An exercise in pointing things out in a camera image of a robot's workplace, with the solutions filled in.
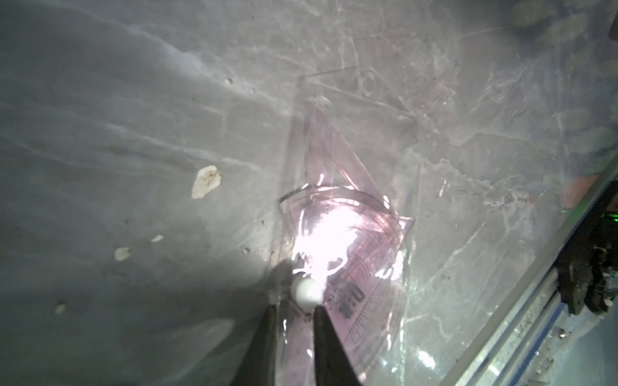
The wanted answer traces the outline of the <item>purple protractor set pouch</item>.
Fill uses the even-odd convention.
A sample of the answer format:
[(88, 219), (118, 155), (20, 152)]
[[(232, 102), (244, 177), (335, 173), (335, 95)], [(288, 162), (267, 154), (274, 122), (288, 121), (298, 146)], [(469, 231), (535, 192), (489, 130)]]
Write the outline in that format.
[(399, 385), (418, 167), (412, 113), (371, 67), (301, 77), (278, 198), (278, 385), (314, 385), (315, 306), (363, 385)]

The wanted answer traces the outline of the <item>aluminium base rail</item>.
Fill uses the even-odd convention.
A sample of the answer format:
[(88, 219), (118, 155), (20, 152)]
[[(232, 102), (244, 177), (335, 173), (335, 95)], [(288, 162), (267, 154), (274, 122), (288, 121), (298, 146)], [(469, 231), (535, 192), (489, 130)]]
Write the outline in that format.
[(542, 196), (536, 208), (547, 224), (541, 236), (544, 248), (441, 380), (442, 385), (547, 384), (554, 352), (574, 339), (568, 319), (578, 316), (561, 302), (557, 258), (614, 181), (616, 159), (598, 175), (572, 179), (561, 195)]

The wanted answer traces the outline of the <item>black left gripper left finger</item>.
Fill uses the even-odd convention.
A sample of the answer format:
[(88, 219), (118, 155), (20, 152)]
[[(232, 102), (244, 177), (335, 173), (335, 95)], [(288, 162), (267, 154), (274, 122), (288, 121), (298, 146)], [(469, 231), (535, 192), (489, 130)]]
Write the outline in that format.
[(230, 386), (275, 385), (277, 332), (277, 307), (269, 305)]

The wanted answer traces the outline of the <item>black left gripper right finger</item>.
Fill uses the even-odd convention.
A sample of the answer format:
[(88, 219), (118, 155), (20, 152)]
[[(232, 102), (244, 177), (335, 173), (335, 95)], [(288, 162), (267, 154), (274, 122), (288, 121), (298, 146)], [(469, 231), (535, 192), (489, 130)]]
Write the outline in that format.
[(361, 386), (323, 306), (313, 314), (314, 368), (317, 386)]

